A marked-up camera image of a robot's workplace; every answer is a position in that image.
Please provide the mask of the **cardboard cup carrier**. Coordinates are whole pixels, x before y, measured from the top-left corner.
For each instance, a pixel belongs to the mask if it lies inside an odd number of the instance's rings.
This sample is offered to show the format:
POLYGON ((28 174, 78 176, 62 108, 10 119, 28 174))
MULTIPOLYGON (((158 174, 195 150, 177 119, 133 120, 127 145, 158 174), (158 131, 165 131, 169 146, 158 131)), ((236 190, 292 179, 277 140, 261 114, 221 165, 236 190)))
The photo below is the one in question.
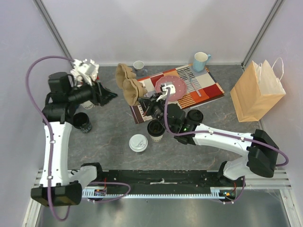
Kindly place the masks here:
POLYGON ((130 106, 139 105, 138 98, 147 94, 147 89, 136 79, 132 68, 119 63, 115 73, 117 86, 123 91, 124 98, 130 106))

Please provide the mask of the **white lid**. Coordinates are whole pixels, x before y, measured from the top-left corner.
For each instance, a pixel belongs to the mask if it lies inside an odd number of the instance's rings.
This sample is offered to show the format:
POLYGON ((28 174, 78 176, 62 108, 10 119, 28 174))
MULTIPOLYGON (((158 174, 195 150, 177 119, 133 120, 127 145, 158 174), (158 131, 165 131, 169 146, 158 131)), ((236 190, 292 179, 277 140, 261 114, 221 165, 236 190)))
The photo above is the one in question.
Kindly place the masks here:
POLYGON ((142 134, 135 134, 129 140, 129 147, 132 151, 146 150, 148 146, 147 138, 142 134))

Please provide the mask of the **brown paper bag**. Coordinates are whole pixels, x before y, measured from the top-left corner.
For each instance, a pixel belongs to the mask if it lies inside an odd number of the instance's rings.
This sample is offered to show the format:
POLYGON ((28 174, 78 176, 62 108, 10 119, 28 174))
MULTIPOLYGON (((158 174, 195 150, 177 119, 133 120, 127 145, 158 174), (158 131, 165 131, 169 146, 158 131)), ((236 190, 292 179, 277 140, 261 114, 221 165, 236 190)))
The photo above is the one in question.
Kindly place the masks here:
POLYGON ((239 122, 259 121, 278 101, 286 95, 281 76, 276 76, 274 66, 267 60, 256 64, 252 61, 230 91, 239 122))

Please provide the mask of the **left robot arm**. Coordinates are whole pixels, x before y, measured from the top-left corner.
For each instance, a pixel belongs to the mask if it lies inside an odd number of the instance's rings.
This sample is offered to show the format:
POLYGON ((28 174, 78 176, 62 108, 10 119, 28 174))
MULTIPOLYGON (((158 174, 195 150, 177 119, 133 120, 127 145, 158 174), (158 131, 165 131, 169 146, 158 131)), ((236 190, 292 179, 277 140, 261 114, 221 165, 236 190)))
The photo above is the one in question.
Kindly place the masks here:
POLYGON ((98 76, 93 76, 91 83, 83 76, 75 76, 73 81, 79 85, 72 86, 66 72, 48 77, 50 92, 42 110, 46 138, 43 174, 38 187, 31 190, 31 198, 44 206, 78 205, 82 190, 89 183, 99 186, 104 181, 100 163, 85 163, 77 173, 69 176, 68 144, 74 123, 77 129, 86 132, 91 129, 89 118, 84 113, 75 113, 77 106, 87 101, 104 106, 117 94, 103 87, 98 76))

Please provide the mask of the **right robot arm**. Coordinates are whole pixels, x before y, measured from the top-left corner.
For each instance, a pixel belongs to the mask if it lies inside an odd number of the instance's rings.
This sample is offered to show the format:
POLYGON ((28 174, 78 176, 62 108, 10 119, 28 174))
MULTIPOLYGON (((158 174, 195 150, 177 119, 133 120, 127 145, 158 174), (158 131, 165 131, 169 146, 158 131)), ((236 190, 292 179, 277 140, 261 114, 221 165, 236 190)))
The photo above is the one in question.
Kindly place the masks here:
POLYGON ((212 128, 202 123, 204 116, 199 110, 186 113, 177 104, 166 105, 159 97, 154 94, 138 101, 143 114, 152 116, 178 142, 220 148, 240 156, 221 164, 217 174, 220 185, 228 186, 249 174, 264 178, 274 176, 278 146, 265 131, 256 129, 254 133, 238 133, 212 128))

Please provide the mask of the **white paper cup stack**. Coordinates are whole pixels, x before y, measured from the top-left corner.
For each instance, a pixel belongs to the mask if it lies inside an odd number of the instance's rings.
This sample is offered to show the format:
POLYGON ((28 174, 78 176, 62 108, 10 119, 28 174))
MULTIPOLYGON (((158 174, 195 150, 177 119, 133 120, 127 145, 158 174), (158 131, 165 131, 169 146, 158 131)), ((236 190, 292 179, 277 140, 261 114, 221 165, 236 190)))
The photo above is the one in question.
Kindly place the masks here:
POLYGON ((86 102, 82 103, 81 106, 84 109, 88 110, 88 109, 93 108, 95 105, 91 101, 86 101, 86 102))

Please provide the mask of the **black plastic cup stack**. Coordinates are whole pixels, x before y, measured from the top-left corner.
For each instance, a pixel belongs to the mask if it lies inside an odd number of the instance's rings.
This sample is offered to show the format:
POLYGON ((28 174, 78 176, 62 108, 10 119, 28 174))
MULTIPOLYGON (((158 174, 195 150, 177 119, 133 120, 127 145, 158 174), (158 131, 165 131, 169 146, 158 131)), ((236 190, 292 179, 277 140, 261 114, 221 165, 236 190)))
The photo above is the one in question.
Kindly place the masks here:
POLYGON ((89 133, 92 129, 92 124, 90 122, 89 116, 83 112, 76 113, 73 116, 72 125, 83 133, 89 133))

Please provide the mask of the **small grey patterned mug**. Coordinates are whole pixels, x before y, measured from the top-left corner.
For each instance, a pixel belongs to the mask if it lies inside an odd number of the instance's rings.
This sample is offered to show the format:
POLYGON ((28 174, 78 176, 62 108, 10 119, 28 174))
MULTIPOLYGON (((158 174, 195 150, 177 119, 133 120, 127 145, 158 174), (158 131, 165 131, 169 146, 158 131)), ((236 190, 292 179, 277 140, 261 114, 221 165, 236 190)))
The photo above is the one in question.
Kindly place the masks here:
POLYGON ((133 63, 133 68, 135 70, 135 73, 138 77, 146 76, 148 71, 145 68, 145 64, 143 61, 135 61, 133 63))

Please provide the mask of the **pink dotted plate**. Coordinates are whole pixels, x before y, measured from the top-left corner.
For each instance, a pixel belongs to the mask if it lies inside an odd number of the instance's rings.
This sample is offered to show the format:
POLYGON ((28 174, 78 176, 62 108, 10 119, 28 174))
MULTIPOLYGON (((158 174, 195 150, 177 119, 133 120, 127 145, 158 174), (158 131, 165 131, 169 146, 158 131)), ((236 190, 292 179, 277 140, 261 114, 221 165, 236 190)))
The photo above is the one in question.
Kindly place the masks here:
POLYGON ((155 84, 155 89, 161 84, 165 82, 172 82, 176 88, 175 98, 176 101, 181 99, 187 93, 187 86, 183 79, 178 76, 164 76, 161 77, 155 84))

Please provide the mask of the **black lid stack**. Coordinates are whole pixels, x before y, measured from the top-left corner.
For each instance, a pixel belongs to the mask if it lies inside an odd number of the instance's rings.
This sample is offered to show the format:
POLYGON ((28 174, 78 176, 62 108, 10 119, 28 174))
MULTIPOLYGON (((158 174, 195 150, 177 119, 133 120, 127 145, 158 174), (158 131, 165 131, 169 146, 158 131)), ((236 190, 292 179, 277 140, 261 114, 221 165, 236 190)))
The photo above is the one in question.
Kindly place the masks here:
POLYGON ((187 118, 191 121, 202 123, 204 116, 200 110, 192 109, 187 113, 187 118))

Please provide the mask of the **patchwork placemat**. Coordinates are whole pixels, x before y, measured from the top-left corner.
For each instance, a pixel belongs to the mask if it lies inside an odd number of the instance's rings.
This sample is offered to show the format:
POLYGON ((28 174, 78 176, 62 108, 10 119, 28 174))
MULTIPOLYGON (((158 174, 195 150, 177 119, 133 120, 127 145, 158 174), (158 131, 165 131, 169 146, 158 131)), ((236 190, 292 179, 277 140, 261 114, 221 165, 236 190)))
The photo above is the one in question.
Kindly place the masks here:
POLYGON ((184 80, 187 86, 187 93, 179 100, 174 103, 177 104, 181 109, 195 108, 204 103, 219 99, 224 96, 224 90, 221 88, 216 79, 212 76, 211 72, 207 67, 202 72, 195 72, 192 64, 184 65, 181 67, 173 68, 158 74, 144 77, 139 79, 145 88, 148 90, 146 97, 150 97, 155 93, 156 82, 164 76, 178 76, 184 80), (197 92, 193 89, 189 83, 184 71, 192 78, 196 88, 201 93, 201 97, 198 96, 197 92))

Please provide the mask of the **light blue mug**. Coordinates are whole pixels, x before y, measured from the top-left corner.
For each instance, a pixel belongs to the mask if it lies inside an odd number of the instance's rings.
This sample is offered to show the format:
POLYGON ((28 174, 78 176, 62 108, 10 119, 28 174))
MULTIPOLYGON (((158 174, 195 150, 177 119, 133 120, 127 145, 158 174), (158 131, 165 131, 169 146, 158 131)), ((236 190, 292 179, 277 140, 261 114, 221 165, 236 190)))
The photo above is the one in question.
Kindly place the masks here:
POLYGON ((206 63, 211 59, 210 54, 204 52, 197 52, 194 55, 193 70, 195 72, 202 72, 205 68, 206 63))

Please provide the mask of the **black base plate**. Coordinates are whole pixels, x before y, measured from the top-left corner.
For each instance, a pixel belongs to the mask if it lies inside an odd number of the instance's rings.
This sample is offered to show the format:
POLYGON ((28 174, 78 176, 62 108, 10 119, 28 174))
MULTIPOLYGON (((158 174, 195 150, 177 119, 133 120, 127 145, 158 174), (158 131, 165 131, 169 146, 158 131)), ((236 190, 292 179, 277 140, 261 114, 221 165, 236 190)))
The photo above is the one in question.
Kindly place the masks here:
POLYGON ((135 192, 169 193, 169 192, 210 192, 210 188, 238 188, 243 180, 218 175, 206 170, 108 170, 103 171, 94 182, 106 182, 110 192, 126 193, 127 186, 109 185, 109 182, 126 183, 135 192))

